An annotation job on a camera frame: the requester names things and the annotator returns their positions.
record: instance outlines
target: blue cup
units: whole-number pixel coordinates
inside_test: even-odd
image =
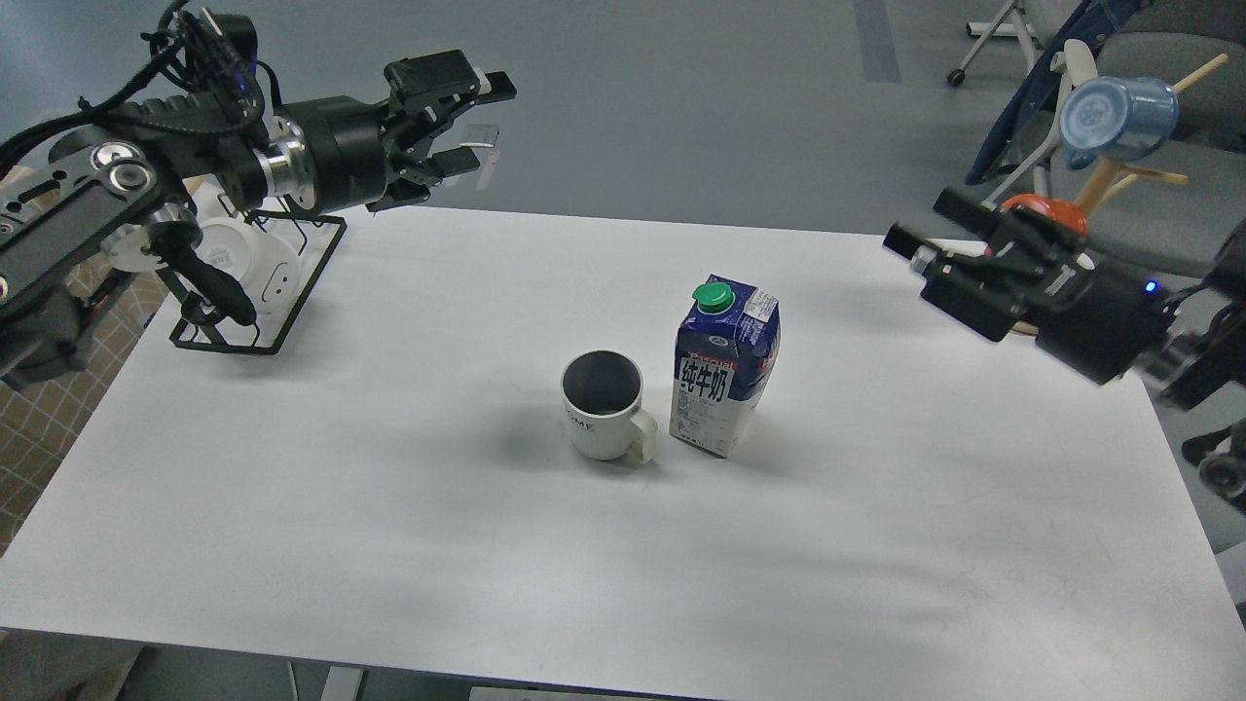
[[[1124,163],[1163,146],[1176,128],[1177,113],[1176,92],[1163,80],[1103,76],[1069,96],[1060,112],[1060,136],[1075,154],[1069,161],[1074,167],[1089,163],[1084,154]]]

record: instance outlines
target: black wire rack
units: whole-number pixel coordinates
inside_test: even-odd
[[[168,339],[173,341],[173,345],[178,347],[184,347],[187,350],[204,350],[209,354],[233,354],[243,356],[275,356],[282,349],[282,344],[285,342],[285,336],[289,335],[290,329],[294,327],[294,321],[299,316],[299,311],[303,310],[303,305],[307,303],[308,298],[312,295],[312,289],[315,286],[316,281],[320,280],[320,273],[324,271],[325,264],[329,258],[333,256],[334,250],[338,249],[338,243],[341,240],[341,235],[346,232],[346,219],[341,217],[333,215],[319,215],[319,217],[298,217],[290,212],[275,212],[267,209],[254,209],[248,212],[243,217],[243,222],[255,225],[260,230],[268,232],[268,225],[273,220],[288,220],[294,223],[299,234],[303,237],[303,244],[299,247],[299,258],[302,259],[304,252],[308,249],[309,237],[304,225],[309,225],[314,229],[320,229],[326,225],[334,227],[330,233],[329,243],[325,245],[324,250],[320,253],[320,258],[316,260],[315,266],[312,273],[307,275],[307,280],[303,283],[303,289],[299,295],[294,299],[290,305],[290,310],[287,313],[285,319],[282,321],[280,329],[277,335],[273,336],[272,341],[268,344],[260,344],[260,326],[259,321],[255,322],[255,335],[250,342],[229,341],[221,329],[217,327],[218,324],[192,324],[184,318],[179,318],[177,324],[173,325],[173,331],[169,332]],[[169,288],[178,301],[186,301],[186,298],[191,294],[182,279],[168,268],[159,270],[159,276],[164,284]],[[207,340],[201,340],[199,335],[203,335]]]

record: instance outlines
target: green bottle cap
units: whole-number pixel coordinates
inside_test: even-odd
[[[701,313],[718,314],[731,308],[731,304],[735,303],[735,291],[725,281],[710,281],[697,285],[697,289],[693,290],[693,299],[697,300],[697,308]]]

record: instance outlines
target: blue floor stripe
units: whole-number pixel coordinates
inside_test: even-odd
[[[861,44],[861,65],[870,82],[900,82],[900,61],[885,0],[852,0]]]

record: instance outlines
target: carton label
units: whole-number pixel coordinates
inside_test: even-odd
[[[679,360],[679,391],[689,400],[721,405],[735,377],[734,364],[693,354]]]
[[[779,298],[769,291],[763,291],[758,289],[754,291],[749,300],[744,304],[744,313],[758,319],[761,322],[770,320],[770,314],[775,311],[779,306]]]

